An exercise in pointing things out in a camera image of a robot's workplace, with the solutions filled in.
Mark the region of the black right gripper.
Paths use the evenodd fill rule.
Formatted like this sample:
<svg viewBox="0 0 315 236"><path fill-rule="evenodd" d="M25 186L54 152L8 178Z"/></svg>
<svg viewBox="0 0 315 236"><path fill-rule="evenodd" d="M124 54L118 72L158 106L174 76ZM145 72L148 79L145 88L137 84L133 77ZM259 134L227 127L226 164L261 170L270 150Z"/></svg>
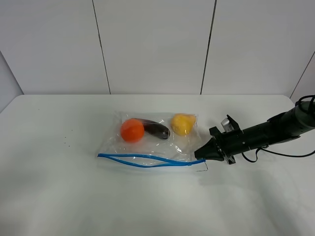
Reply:
<svg viewBox="0 0 315 236"><path fill-rule="evenodd" d="M235 164L234 155L246 152L249 146L244 132L240 129L229 133L220 132L215 126L209 129L212 138L194 152L197 160L225 160L229 165Z"/></svg>

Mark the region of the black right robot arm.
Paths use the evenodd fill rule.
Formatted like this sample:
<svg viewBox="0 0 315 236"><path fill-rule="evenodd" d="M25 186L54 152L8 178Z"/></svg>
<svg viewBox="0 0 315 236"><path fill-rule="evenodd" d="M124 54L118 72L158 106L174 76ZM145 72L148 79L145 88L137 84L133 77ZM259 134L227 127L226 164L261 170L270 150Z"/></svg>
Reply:
<svg viewBox="0 0 315 236"><path fill-rule="evenodd" d="M301 102L293 109L278 114L266 122L240 129L239 124L227 116L222 122L224 132L217 127L209 129L211 139L194 152L197 160L227 161L234 164L234 156L250 150L261 150L268 146L298 139L315 128L315 103Z"/></svg>

